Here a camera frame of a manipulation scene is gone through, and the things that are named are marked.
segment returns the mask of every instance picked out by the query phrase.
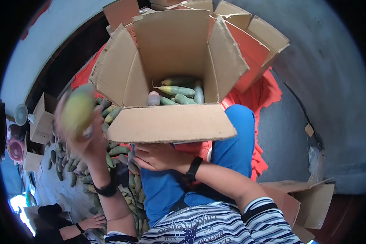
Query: pile of cucumbers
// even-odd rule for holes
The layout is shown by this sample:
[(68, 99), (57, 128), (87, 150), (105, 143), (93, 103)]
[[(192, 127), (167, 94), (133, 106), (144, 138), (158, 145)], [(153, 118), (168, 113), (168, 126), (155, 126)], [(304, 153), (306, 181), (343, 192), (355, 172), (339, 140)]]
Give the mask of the pile of cucumbers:
[(205, 103), (202, 81), (195, 77), (172, 77), (163, 80), (161, 84), (156, 88), (163, 92), (163, 96), (156, 91), (150, 92), (148, 106)]

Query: smartwatch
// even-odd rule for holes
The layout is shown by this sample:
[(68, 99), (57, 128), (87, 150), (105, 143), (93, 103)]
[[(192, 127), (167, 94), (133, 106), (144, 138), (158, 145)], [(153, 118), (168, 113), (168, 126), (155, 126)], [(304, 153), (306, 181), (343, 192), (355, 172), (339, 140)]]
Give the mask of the smartwatch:
[(195, 157), (194, 160), (192, 161), (190, 168), (188, 169), (188, 171), (186, 172), (186, 176), (194, 181), (195, 179), (195, 174), (198, 171), (198, 168), (200, 166), (200, 164), (202, 163), (203, 159), (201, 157)]

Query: wrist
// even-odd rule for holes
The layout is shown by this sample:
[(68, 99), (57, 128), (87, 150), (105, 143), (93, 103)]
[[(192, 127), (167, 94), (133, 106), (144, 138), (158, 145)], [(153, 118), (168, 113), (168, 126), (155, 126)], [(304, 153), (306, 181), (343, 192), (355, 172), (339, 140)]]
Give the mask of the wrist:
[(88, 230), (88, 226), (87, 226), (87, 223), (86, 222), (81, 221), (81, 222), (78, 222), (78, 224), (79, 224), (80, 228), (83, 229), (83, 231)]

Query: gray floor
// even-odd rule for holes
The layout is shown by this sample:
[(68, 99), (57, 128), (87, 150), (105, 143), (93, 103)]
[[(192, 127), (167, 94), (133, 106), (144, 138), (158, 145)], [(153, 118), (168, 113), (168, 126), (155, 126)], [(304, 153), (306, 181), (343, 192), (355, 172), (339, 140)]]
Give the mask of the gray floor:
[(268, 164), (258, 182), (309, 179), (308, 149), (316, 146), (316, 140), (305, 132), (307, 124), (304, 112), (291, 91), (278, 75), (271, 71), (282, 91), (282, 100), (263, 108), (259, 121), (259, 146), (262, 158)]

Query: black wristband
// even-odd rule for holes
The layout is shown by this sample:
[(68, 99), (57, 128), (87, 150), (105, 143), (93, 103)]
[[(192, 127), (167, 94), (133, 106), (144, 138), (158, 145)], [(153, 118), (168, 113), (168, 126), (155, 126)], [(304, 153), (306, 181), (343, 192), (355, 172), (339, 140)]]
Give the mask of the black wristband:
[(84, 233), (84, 232), (85, 232), (85, 230), (83, 230), (83, 229), (80, 227), (79, 223), (76, 223), (76, 226), (77, 226), (77, 228), (79, 229), (79, 231), (80, 231), (81, 233)]
[(202, 163), (202, 161), (203, 161), (203, 159), (201, 157), (195, 157), (194, 160), (192, 161), (190, 168), (186, 172), (186, 176), (190, 180), (195, 180), (195, 174), (197, 173), (197, 170), (198, 170), (200, 164)]
[(117, 193), (117, 184), (116, 184), (116, 181), (115, 181), (115, 175), (110, 173), (110, 183), (100, 189), (98, 189), (96, 186), (95, 186), (95, 191), (99, 194), (99, 195), (102, 195), (102, 196), (105, 196), (105, 197), (112, 197), (114, 196), (116, 193)]

